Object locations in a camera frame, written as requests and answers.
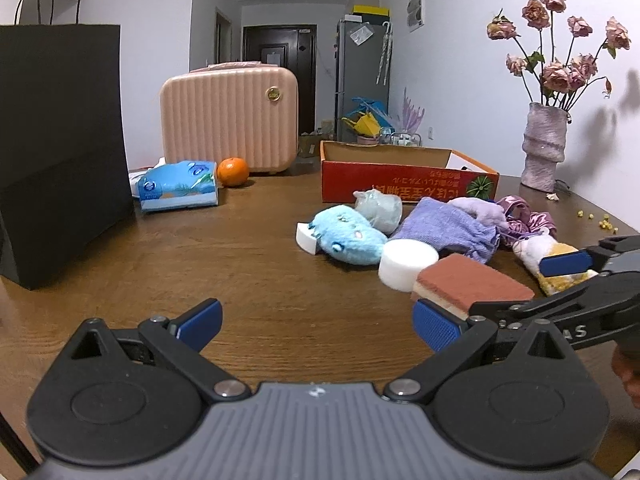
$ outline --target white and yellow plush toy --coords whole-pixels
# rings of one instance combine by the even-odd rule
[[[518,240],[513,245],[513,252],[522,260],[527,270],[533,274],[540,283],[542,291],[551,296],[556,292],[567,290],[571,286],[597,276],[597,272],[588,270],[580,274],[567,274],[565,276],[553,276],[546,278],[540,274],[540,260],[547,256],[558,256],[558,254],[575,253],[578,249],[571,245],[561,244],[549,233],[548,229],[542,234],[531,235],[529,237]]]

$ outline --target purple cloth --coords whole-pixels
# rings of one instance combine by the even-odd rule
[[[509,230],[502,234],[502,243],[507,247],[511,247],[518,238],[539,233],[545,227],[549,229],[549,234],[556,235],[556,224],[551,215],[532,212],[529,203],[522,197],[509,195],[498,200],[497,204],[504,209],[509,224]]]
[[[484,226],[468,213],[434,200],[423,198],[404,220],[392,240],[408,238],[429,244],[437,251],[450,245],[467,247],[465,256],[487,263],[500,244],[495,226]]]

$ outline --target blue plush toy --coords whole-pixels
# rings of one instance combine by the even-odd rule
[[[377,265],[387,242],[363,215],[345,205],[319,212],[309,228],[325,253],[352,265]]]

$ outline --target suitcase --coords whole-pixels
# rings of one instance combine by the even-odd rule
[[[239,156],[253,172],[286,170],[298,152],[298,82],[260,62],[224,63],[169,79],[160,92],[168,163]]]

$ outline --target table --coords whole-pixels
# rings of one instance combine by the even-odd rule
[[[51,286],[30,292],[0,281],[0,410],[29,443],[26,403],[38,380],[85,318],[134,327],[152,314],[175,317],[208,297],[224,305],[222,332],[203,354],[256,386],[261,380],[373,381],[377,387],[430,354],[414,334],[408,294],[371,269],[310,256],[295,243],[297,222],[321,203],[317,164],[222,190],[217,208],[165,212],[123,222],[92,243]],[[502,177],[498,195],[519,193],[548,210],[561,241],[583,247],[606,233],[604,211],[577,196],[518,189]],[[578,218],[577,211],[585,217]],[[587,215],[593,213],[594,220]],[[634,234],[616,219],[620,235]],[[534,290],[511,251],[491,265]],[[611,424],[595,462],[613,475],[640,447],[640,411],[610,371],[612,345],[580,352],[610,401]],[[0,472],[20,471],[0,450]]]

